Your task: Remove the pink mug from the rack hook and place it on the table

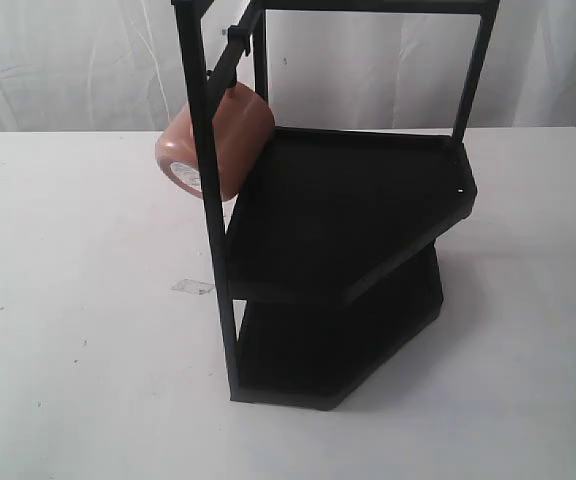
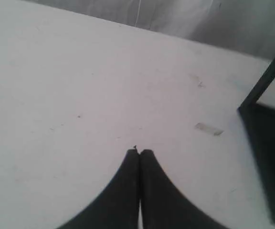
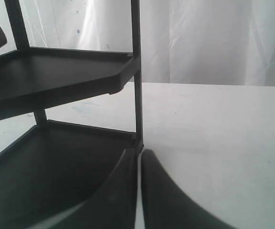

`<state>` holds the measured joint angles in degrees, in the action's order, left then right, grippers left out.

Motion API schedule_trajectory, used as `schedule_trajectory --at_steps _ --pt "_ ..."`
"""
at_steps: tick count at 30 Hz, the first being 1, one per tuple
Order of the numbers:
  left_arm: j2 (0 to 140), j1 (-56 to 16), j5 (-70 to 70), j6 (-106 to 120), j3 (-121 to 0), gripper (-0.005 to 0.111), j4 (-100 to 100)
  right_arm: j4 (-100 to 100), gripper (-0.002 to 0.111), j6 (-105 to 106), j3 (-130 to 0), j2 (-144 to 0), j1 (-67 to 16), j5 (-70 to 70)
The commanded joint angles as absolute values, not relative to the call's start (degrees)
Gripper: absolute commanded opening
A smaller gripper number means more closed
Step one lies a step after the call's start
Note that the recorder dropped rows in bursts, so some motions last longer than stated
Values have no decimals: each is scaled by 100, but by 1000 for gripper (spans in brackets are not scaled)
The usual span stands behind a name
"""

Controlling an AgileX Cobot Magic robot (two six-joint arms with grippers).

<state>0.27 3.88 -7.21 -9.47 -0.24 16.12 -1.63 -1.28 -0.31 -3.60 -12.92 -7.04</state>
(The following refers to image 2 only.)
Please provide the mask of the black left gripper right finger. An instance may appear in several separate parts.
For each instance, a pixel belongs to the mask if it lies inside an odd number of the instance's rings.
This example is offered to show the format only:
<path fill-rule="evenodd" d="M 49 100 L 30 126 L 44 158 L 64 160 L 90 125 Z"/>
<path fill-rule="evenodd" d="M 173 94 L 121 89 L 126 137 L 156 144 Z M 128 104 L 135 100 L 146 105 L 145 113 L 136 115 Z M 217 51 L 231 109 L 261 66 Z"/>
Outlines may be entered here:
<path fill-rule="evenodd" d="M 140 192 L 145 229 L 224 229 L 174 186 L 152 150 L 140 153 Z"/>

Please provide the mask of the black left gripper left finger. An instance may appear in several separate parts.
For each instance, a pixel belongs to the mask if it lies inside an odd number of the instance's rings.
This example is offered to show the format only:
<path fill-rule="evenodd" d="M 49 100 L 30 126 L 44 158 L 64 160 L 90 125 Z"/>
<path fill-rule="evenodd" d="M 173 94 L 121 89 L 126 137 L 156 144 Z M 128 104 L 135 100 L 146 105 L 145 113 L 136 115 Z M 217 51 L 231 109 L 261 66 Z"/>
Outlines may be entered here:
<path fill-rule="evenodd" d="M 139 153 L 130 149 L 106 188 L 60 228 L 137 229 L 139 198 Z"/>

